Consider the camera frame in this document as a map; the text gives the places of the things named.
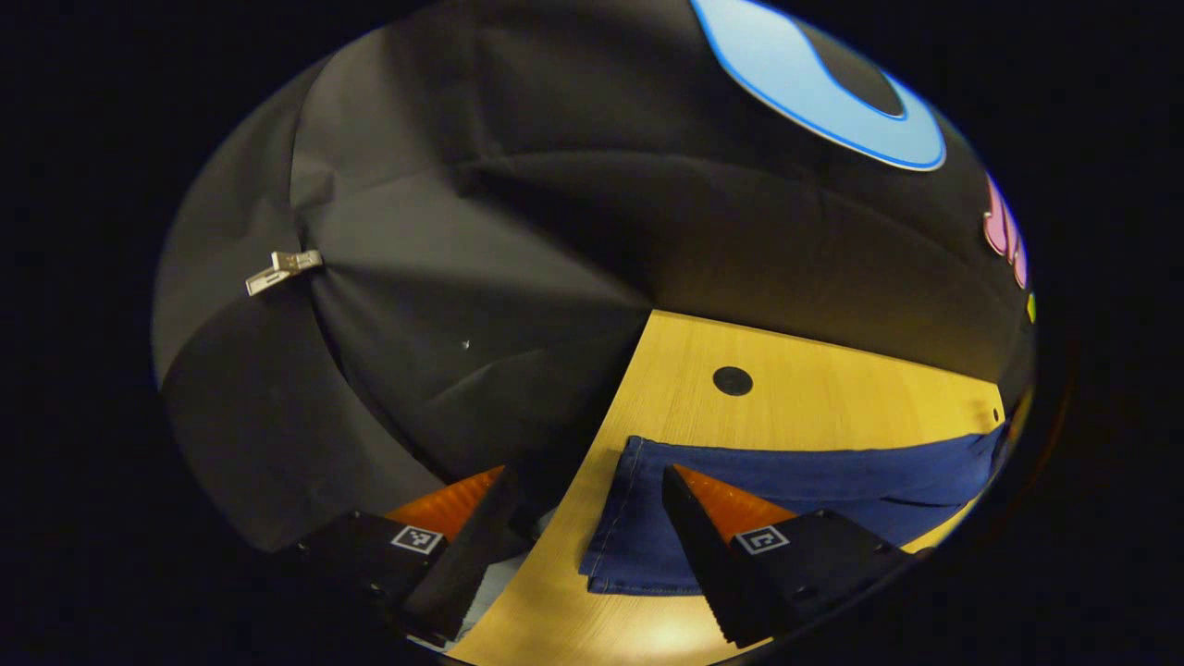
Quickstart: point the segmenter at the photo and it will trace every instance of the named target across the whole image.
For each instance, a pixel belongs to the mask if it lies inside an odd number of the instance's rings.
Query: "pink sticker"
[[[991,177],[986,177],[986,187],[991,193],[991,211],[983,213],[983,232],[986,235],[986,243],[991,245],[1000,257],[1008,251],[1008,230],[1003,212],[1003,197],[995,187]]]
[[[1019,242],[1019,246],[1016,249],[1016,261],[1012,264],[1016,274],[1016,283],[1019,284],[1021,289],[1028,288],[1028,252],[1024,251],[1023,241]]]
[[[1006,257],[1008,263],[1012,265],[1016,283],[1021,289],[1027,289],[1028,254],[1024,251],[1024,241],[1019,237],[1019,228],[990,175],[986,177],[986,188],[991,196],[991,211],[983,213],[983,233],[986,236],[986,243],[995,254]]]

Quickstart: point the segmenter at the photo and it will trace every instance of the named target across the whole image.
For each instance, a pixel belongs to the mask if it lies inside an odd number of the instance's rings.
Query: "light wood tabletop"
[[[753,378],[715,388],[719,367]],[[587,591],[578,568],[631,435],[671,444],[834,450],[989,433],[995,384],[882,356],[661,310],[651,313],[600,430],[554,517],[506,591],[452,648],[480,666],[701,665],[738,654],[702,596]],[[941,540],[971,507],[905,546]]]

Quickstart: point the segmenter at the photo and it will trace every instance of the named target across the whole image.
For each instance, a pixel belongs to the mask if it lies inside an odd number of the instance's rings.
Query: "folded jeans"
[[[1004,425],[915,447],[780,452],[671,446],[632,436],[580,562],[588,591],[701,594],[662,506],[662,472],[678,463],[794,513],[828,508],[897,546],[957,513],[986,486]]]

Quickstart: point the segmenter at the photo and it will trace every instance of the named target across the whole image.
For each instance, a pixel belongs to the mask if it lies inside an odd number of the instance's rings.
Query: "light blue shape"
[[[826,71],[805,33],[753,0],[690,0],[715,57],[748,92],[806,129],[882,162],[933,171],[946,143],[925,102],[884,73],[903,113],[886,114]]]

